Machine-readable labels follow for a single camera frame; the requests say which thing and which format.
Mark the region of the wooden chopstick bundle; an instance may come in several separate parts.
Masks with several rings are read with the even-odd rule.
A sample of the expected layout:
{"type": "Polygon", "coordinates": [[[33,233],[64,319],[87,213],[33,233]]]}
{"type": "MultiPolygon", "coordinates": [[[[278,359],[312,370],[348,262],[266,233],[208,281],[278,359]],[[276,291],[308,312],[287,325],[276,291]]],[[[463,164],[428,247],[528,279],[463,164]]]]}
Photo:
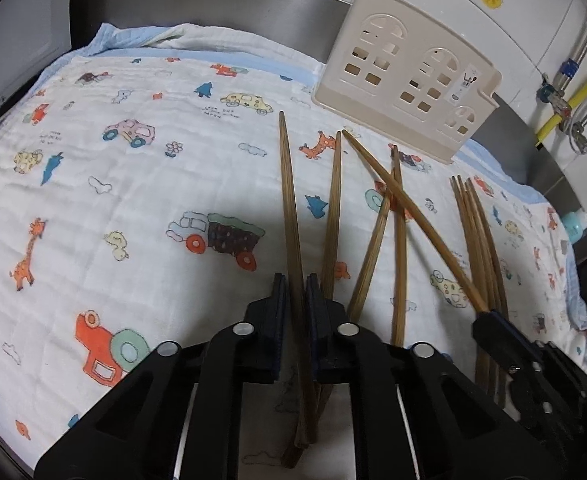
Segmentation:
{"type": "MultiPolygon", "coordinates": [[[[494,306],[494,285],[487,240],[485,239],[476,201],[472,197],[472,189],[469,183],[463,179],[459,178],[458,181],[461,184],[461,193],[463,193],[463,199],[465,201],[471,241],[473,251],[475,252],[477,276],[473,279],[473,283],[479,289],[487,307],[491,308],[494,306]]],[[[476,384],[490,396],[492,401],[497,399],[497,393],[499,392],[499,388],[497,388],[499,385],[499,372],[497,371],[495,362],[481,347],[478,348],[477,352],[476,384]]]]}
{"type": "MultiPolygon", "coordinates": [[[[487,305],[502,315],[508,315],[505,285],[502,276],[502,268],[499,263],[494,238],[490,229],[490,223],[487,221],[484,209],[479,199],[473,181],[468,179],[465,183],[467,192],[472,200],[473,211],[476,215],[476,222],[481,231],[481,244],[483,249],[484,266],[487,271],[487,291],[490,293],[490,299],[487,305]]],[[[496,391],[494,400],[500,408],[506,408],[507,399],[507,374],[499,367],[499,364],[491,359],[496,372],[496,391]]]]}
{"type": "MultiPolygon", "coordinates": [[[[461,196],[461,214],[464,217],[466,226],[465,237],[469,252],[469,264],[472,276],[472,283],[479,290],[480,297],[487,306],[490,293],[487,291],[487,274],[485,273],[483,249],[479,226],[476,222],[476,215],[473,211],[471,198],[461,176],[455,177],[455,182],[461,196]]],[[[496,391],[495,366],[490,356],[481,347],[478,347],[476,362],[476,384],[485,393],[494,399],[496,391]]]]}
{"type": "MultiPolygon", "coordinates": [[[[461,216],[461,225],[463,226],[468,252],[470,280],[473,286],[476,287],[482,306],[485,306],[487,304],[487,286],[485,286],[482,257],[478,245],[479,235],[476,232],[475,220],[472,219],[470,214],[461,177],[451,177],[451,185],[456,198],[459,215],[461,216]]],[[[480,346],[477,346],[475,382],[485,393],[489,392],[490,386],[492,385],[490,367],[491,361],[487,352],[480,346]]]]}

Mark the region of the teal soap bottle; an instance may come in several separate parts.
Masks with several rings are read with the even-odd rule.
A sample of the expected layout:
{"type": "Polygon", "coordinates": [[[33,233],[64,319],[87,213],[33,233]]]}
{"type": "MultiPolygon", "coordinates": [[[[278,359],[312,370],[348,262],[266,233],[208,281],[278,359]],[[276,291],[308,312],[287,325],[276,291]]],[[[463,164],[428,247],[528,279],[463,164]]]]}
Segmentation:
{"type": "Polygon", "coordinates": [[[570,211],[561,218],[571,244],[578,243],[587,233],[587,208],[570,211]]]}

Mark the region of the cartoon print white cloth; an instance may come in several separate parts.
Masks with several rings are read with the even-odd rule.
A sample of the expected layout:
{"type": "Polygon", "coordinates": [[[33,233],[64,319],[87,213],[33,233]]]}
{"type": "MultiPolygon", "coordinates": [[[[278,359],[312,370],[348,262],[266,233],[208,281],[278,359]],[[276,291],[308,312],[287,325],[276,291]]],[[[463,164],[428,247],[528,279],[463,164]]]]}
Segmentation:
{"type": "Polygon", "coordinates": [[[317,106],[321,64],[254,35],[103,25],[0,124],[0,437],[28,468],[166,340],[205,341],[286,267],[279,158],[288,126],[303,266],[323,265],[341,158],[335,297],[348,302],[382,203],[383,165],[460,264],[451,188],[471,180],[508,315],[587,374],[587,313],[557,211],[476,142],[450,164],[317,106]]]}

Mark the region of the cream plastic utensil holder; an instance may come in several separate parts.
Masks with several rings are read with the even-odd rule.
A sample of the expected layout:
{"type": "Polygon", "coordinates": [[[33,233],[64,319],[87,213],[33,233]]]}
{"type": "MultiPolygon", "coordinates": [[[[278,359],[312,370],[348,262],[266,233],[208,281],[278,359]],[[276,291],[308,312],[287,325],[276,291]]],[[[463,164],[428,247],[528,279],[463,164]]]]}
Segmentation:
{"type": "Polygon", "coordinates": [[[314,101],[450,162],[497,110],[499,70],[405,0],[353,0],[314,101]]]}

